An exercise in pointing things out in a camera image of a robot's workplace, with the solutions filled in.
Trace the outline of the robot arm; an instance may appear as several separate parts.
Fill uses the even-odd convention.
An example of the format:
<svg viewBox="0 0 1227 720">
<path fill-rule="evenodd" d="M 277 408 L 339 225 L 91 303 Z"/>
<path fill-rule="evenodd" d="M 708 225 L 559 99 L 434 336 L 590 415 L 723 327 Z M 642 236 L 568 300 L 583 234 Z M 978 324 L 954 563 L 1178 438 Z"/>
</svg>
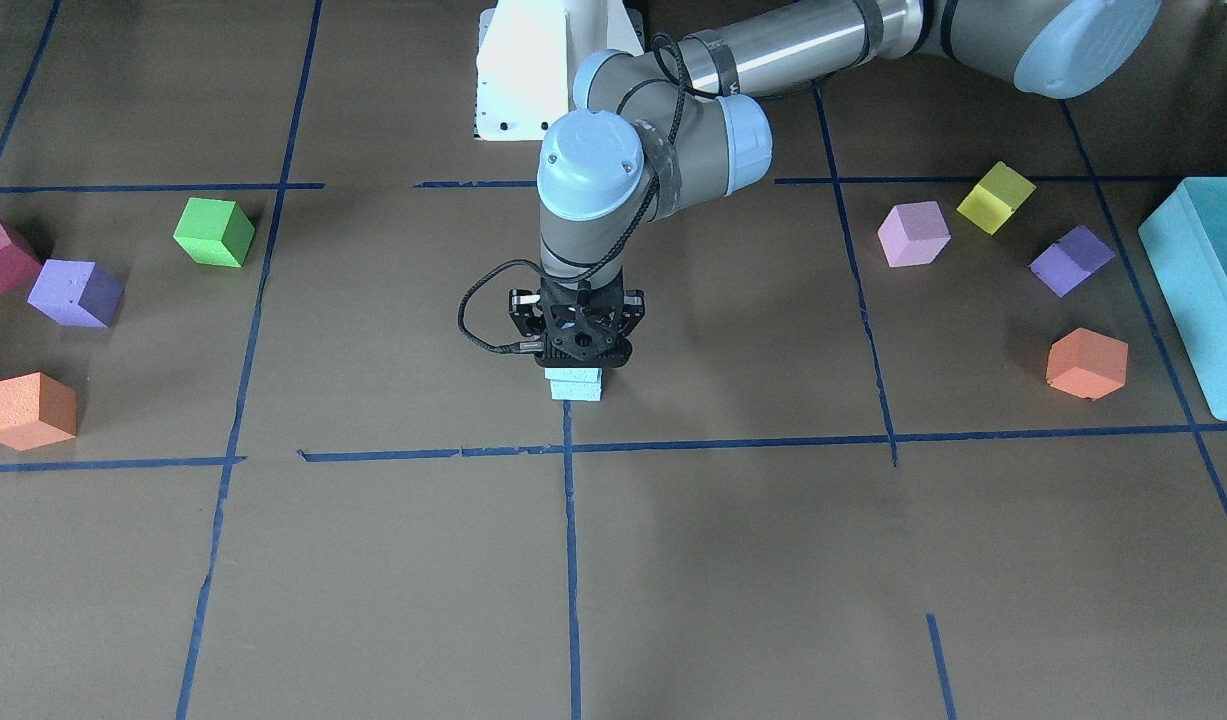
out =
<svg viewBox="0 0 1227 720">
<path fill-rule="evenodd" d="M 582 60 L 575 108 L 545 128 L 537 161 L 535 292 L 512 291 L 520 332 L 494 354 L 544 368 L 618 368 L 645 313 L 623 285 L 640 224 L 726 197 L 768 172 L 760 97 L 883 58 L 936 53 L 1026 94 L 1069 99 L 1115 74 L 1157 1 L 799 1 L 644 54 Z"/>
</svg>

